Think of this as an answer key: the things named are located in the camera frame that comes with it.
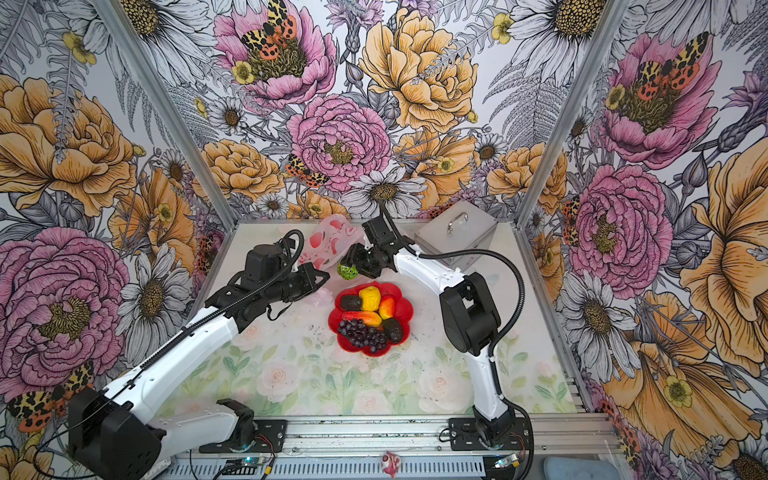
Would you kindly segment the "green lime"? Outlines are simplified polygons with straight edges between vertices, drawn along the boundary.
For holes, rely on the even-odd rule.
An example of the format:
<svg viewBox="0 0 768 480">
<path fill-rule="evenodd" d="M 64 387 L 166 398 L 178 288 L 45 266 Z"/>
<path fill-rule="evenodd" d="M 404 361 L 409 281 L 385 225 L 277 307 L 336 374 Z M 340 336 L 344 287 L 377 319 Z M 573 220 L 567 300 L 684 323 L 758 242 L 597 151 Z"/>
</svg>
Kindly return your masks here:
<svg viewBox="0 0 768 480">
<path fill-rule="evenodd" d="M 337 265 L 337 273 L 340 278 L 346 281 L 354 280 L 359 275 L 355 265 L 344 265 L 342 263 Z"/>
</svg>

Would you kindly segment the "pink plastic bag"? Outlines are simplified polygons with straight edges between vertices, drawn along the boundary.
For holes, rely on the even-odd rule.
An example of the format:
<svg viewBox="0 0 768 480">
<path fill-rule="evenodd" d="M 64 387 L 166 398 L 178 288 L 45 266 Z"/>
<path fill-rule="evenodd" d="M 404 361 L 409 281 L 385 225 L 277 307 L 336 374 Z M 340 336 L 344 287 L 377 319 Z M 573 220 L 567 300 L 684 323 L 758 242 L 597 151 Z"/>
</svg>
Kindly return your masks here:
<svg viewBox="0 0 768 480">
<path fill-rule="evenodd" d="M 351 223 L 344 215 L 333 214 L 323 219 L 305 240 L 298 263 L 330 271 L 351 246 L 363 242 L 361 226 Z"/>
</svg>

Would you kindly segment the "red flower-shaped plate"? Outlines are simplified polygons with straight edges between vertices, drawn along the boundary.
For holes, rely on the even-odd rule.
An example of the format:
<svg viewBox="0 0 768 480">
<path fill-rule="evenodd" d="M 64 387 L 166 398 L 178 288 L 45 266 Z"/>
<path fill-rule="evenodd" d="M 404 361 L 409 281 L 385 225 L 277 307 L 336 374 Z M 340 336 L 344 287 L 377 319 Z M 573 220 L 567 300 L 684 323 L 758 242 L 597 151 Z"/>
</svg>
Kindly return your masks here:
<svg viewBox="0 0 768 480">
<path fill-rule="evenodd" d="M 395 309 L 395 316 L 393 318 L 397 319 L 400 322 L 404 330 L 404 338 L 401 343 L 399 344 L 389 343 L 389 347 L 379 353 L 371 353 L 368 348 L 361 349 L 361 348 L 354 347 L 346 338 L 344 338 L 338 332 L 339 324 L 343 320 L 342 313 L 345 311 L 345 310 L 342 310 L 340 307 L 341 297 L 344 295 L 358 295 L 358 292 L 360 290 L 368 286 L 376 286 L 381 291 L 382 298 L 385 296 L 392 296 L 396 299 L 397 305 Z M 336 335 L 337 343 L 339 347 L 342 348 L 343 350 L 351 353 L 361 353 L 368 357 L 381 357 L 386 355 L 391 350 L 392 347 L 402 345 L 407 341 L 411 333 L 410 322 L 413 319 L 413 317 L 414 317 L 414 307 L 411 304 L 411 302 L 406 297 L 403 296 L 401 289 L 397 285 L 393 283 L 370 282 L 370 283 L 345 289 L 336 296 L 334 309 L 331 311 L 328 317 L 328 327 Z"/>
</svg>

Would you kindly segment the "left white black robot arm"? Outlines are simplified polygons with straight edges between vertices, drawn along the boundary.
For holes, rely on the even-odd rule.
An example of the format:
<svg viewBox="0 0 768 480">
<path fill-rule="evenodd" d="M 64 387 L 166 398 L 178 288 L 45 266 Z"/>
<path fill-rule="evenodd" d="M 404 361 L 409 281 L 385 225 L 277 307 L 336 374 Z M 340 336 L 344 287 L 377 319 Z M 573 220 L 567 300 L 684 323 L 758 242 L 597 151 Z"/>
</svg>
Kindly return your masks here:
<svg viewBox="0 0 768 480">
<path fill-rule="evenodd" d="M 198 413 L 170 419 L 157 413 L 194 370 L 272 304 L 297 302 L 329 278 L 310 263 L 270 279 L 236 275 L 140 365 L 101 391 L 87 387 L 71 398 L 68 455 L 102 479 L 140 479 L 157 462 L 201 446 L 248 450 L 256 439 L 254 413 L 239 401 L 218 400 Z"/>
</svg>

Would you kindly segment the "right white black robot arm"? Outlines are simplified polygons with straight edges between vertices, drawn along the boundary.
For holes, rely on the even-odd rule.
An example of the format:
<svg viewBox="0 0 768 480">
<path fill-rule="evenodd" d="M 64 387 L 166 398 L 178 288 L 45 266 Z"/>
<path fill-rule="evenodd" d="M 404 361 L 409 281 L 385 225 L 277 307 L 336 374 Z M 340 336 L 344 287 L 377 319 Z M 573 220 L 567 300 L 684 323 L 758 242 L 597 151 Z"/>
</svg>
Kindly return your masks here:
<svg viewBox="0 0 768 480">
<path fill-rule="evenodd" d="M 466 274 L 443 264 L 456 256 L 487 256 L 513 273 L 519 287 L 518 302 L 506 324 L 483 275 Z M 525 284 L 518 267 L 507 257 L 487 249 L 428 254 L 403 240 L 389 245 L 354 244 L 341 260 L 363 276 L 375 279 L 391 269 L 419 281 L 438 296 L 444 332 L 453 347 L 467 357 L 474 392 L 473 414 L 483 446 L 502 445 L 516 423 L 515 408 L 500 386 L 495 349 L 519 319 L 525 303 Z"/>
</svg>

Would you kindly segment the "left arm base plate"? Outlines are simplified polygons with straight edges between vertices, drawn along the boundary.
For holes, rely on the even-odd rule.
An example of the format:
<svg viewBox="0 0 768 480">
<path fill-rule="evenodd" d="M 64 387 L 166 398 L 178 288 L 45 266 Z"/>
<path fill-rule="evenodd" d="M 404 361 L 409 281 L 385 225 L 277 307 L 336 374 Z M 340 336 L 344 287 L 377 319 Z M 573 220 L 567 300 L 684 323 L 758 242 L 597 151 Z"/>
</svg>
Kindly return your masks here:
<svg viewBox="0 0 768 480">
<path fill-rule="evenodd" d="M 281 453 L 288 422 L 282 419 L 256 419 L 244 428 L 240 450 L 246 453 Z"/>
</svg>

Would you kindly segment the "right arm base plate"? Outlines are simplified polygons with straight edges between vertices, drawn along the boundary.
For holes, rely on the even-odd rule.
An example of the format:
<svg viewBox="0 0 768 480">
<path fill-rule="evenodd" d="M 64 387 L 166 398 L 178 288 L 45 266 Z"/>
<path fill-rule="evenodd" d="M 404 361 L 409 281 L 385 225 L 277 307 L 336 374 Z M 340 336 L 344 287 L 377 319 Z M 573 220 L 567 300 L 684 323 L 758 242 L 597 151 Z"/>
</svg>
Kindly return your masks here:
<svg viewBox="0 0 768 480">
<path fill-rule="evenodd" d="M 528 420 L 516 418 L 512 428 L 492 444 L 485 444 L 474 418 L 453 417 L 447 422 L 448 441 L 452 451 L 530 451 L 532 428 Z"/>
</svg>

